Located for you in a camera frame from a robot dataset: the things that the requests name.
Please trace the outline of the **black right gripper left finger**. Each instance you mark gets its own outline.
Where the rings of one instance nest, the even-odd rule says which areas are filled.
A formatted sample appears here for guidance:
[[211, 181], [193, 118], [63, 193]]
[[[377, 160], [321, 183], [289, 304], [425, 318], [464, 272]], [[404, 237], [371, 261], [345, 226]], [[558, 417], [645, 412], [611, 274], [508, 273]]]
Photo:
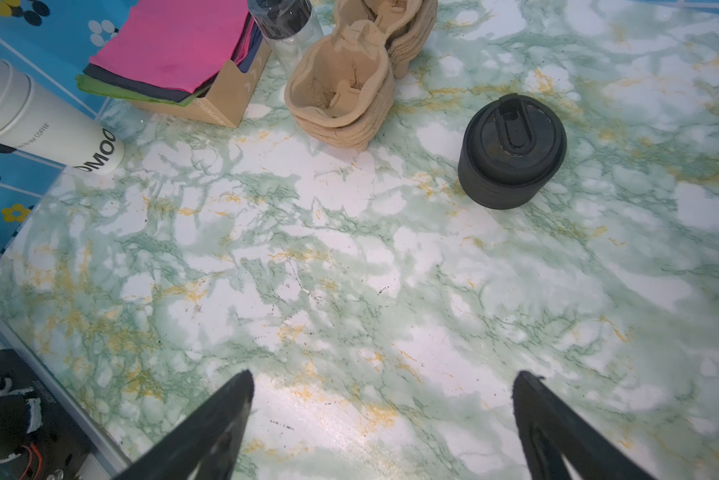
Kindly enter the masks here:
[[244, 370], [204, 402], [120, 479], [230, 479], [240, 454], [255, 394]]

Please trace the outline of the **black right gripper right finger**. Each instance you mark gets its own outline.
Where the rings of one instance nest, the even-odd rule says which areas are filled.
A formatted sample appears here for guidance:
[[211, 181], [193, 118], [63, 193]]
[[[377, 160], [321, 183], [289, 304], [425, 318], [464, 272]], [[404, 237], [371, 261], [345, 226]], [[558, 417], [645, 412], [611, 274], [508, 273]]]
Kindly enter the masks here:
[[513, 382], [513, 413], [533, 479], [651, 479], [529, 371]]

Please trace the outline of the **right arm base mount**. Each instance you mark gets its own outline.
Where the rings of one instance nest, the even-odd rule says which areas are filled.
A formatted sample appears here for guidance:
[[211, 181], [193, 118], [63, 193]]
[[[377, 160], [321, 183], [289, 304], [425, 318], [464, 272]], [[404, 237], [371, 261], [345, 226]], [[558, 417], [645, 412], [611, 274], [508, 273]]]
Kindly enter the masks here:
[[91, 448], [21, 355], [0, 350], [0, 479], [78, 479]]

